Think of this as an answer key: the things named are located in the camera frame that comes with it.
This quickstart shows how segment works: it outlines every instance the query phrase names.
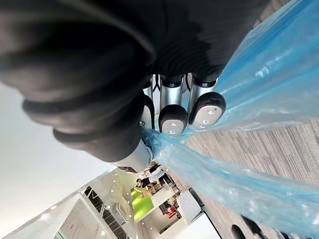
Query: floor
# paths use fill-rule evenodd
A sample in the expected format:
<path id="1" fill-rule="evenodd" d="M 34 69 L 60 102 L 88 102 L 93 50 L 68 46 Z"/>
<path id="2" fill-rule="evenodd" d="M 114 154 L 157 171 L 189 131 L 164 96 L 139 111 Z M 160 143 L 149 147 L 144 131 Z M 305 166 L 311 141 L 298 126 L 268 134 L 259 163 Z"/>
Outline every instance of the floor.
<path id="1" fill-rule="evenodd" d="M 187 145 L 212 158 L 319 185 L 319 120 L 272 131 L 210 132 L 192 136 Z M 237 214 L 203 196 L 202 199 L 223 239 L 233 238 L 232 224 L 237 224 L 247 239 L 254 238 Z M 269 239 L 277 238 L 274 230 L 261 228 Z"/>

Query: person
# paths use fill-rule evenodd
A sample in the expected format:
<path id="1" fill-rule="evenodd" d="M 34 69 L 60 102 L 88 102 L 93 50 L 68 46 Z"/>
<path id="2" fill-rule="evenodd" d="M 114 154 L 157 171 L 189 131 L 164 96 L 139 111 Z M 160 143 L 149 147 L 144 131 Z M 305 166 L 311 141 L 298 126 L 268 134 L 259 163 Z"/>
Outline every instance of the person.
<path id="1" fill-rule="evenodd" d="M 163 166 L 161 165 L 158 166 L 152 173 L 150 173 L 149 171 L 146 172 L 146 175 L 148 175 L 149 181 L 151 183 L 156 182 L 158 180 L 161 186 L 163 186 L 165 181 L 167 183 L 171 181 L 168 175 L 163 171 Z"/>

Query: blue plastic bag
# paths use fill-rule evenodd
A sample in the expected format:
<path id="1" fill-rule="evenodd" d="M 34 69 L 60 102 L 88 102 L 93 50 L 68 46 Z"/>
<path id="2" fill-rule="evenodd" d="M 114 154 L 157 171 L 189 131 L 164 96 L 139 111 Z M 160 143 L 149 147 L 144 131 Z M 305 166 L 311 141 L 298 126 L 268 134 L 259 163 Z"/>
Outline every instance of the blue plastic bag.
<path id="1" fill-rule="evenodd" d="M 216 91 L 226 111 L 208 130 L 268 129 L 318 118 L 319 1 L 293 0 L 253 29 Z M 194 133 L 187 128 L 181 138 Z"/>
<path id="2" fill-rule="evenodd" d="M 319 237 L 319 188 L 200 155 L 158 131 L 145 131 L 154 159 L 211 200 L 265 226 Z"/>

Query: silver cylinder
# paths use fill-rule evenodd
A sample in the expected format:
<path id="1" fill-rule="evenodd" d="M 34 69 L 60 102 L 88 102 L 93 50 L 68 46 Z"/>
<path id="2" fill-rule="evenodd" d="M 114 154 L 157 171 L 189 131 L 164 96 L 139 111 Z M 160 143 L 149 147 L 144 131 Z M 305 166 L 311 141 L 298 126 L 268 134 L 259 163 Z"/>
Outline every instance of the silver cylinder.
<path id="1" fill-rule="evenodd" d="M 126 158 L 114 162 L 118 167 L 130 167 L 136 172 L 142 172 L 149 166 L 153 159 L 152 151 L 144 144 L 143 140 L 140 140 L 136 149 Z"/>
<path id="2" fill-rule="evenodd" d="M 150 82 L 151 82 L 151 85 L 147 88 L 144 88 L 143 89 L 143 92 L 146 96 L 150 97 L 150 99 L 153 101 L 153 77 L 155 77 L 155 75 L 152 75 L 150 77 Z"/>
<path id="3" fill-rule="evenodd" d="M 188 102 L 188 114 L 190 114 L 191 109 L 193 108 L 194 103 L 197 101 L 197 99 L 209 92 L 214 92 L 216 89 L 216 85 L 218 82 L 218 76 L 216 76 L 216 83 L 211 86 L 211 87 L 202 87 L 199 86 L 195 80 L 194 77 L 192 77 L 192 82 L 191 82 L 191 87 L 190 87 L 190 97 L 189 97 L 189 102 Z"/>
<path id="4" fill-rule="evenodd" d="M 165 106 L 168 105 L 181 105 L 181 95 L 184 77 L 182 77 L 181 80 L 181 85 L 177 87 L 164 86 L 162 84 L 162 79 L 160 80 L 160 110 L 162 110 Z"/>

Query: red object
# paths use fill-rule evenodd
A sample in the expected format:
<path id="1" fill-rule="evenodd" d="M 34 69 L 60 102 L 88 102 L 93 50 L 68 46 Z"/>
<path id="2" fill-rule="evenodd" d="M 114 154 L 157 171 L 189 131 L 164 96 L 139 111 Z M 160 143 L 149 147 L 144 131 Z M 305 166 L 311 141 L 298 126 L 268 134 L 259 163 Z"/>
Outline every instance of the red object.
<path id="1" fill-rule="evenodd" d="M 174 217 L 176 215 L 176 213 L 171 214 L 168 219 L 171 219 L 172 217 Z"/>

